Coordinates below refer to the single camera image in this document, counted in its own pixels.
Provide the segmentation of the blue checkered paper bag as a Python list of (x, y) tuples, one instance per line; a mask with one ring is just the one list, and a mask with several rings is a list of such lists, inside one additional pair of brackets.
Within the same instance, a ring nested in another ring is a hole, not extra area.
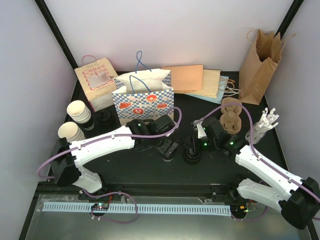
[(151, 69), (142, 62), (142, 51), (136, 53), (137, 65), (146, 69), (124, 73), (114, 78), (116, 90), (112, 100), (120, 124), (134, 119), (157, 119), (168, 114), (174, 117), (174, 88), (172, 74), (168, 69)]

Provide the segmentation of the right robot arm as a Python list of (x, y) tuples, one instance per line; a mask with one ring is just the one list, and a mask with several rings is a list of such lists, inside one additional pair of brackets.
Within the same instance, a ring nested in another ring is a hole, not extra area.
[(283, 169), (250, 146), (244, 137), (231, 135), (214, 117), (195, 120), (197, 137), (185, 141), (184, 158), (190, 162), (201, 159), (203, 151), (212, 151), (221, 158), (235, 162), (254, 173), (263, 182), (237, 178), (238, 184), (227, 189), (234, 202), (254, 200), (281, 213), (293, 227), (303, 230), (320, 210), (320, 187), (311, 177), (303, 179)]

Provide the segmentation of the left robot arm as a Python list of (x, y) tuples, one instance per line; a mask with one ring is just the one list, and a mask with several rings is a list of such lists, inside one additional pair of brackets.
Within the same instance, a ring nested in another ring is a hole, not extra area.
[(169, 135), (177, 127), (167, 114), (153, 119), (134, 119), (111, 132), (80, 141), (57, 141), (58, 157), (50, 165), (54, 182), (59, 187), (74, 185), (85, 189), (95, 199), (103, 199), (108, 188), (98, 173), (85, 165), (99, 157), (129, 149), (142, 151), (154, 147), (167, 157), (173, 152)]

